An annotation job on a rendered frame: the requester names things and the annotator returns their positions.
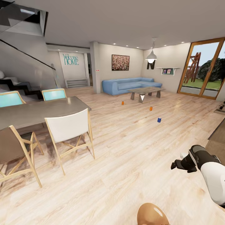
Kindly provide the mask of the trash can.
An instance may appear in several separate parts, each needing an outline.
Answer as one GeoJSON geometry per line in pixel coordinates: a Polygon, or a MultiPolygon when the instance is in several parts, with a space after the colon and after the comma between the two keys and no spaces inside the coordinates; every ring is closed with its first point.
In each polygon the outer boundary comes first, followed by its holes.
{"type": "Polygon", "coordinates": [[[147,202],[138,209],[137,225],[170,225],[170,223],[160,207],[147,202]],[[162,213],[162,216],[154,208],[157,208],[162,213]]]}

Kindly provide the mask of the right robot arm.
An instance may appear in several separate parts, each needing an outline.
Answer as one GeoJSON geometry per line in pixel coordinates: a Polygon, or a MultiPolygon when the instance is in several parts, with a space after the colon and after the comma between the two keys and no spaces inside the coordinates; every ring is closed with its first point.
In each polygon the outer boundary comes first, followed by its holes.
{"type": "Polygon", "coordinates": [[[192,146],[189,154],[181,153],[182,160],[175,160],[171,169],[187,170],[188,173],[201,171],[211,199],[225,209],[225,166],[216,155],[210,155],[205,147],[192,146]],[[197,166],[197,168],[195,167],[197,166]]]}

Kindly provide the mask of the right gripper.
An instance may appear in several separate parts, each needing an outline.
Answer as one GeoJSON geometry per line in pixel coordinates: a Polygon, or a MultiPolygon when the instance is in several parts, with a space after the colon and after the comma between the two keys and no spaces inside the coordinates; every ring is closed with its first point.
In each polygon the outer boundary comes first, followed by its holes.
{"type": "Polygon", "coordinates": [[[171,165],[171,169],[174,168],[178,168],[178,169],[183,169],[183,170],[187,170],[188,173],[192,173],[192,172],[197,172],[197,168],[193,165],[190,165],[187,161],[186,158],[182,159],[182,160],[175,160],[172,165],[171,165]]]}

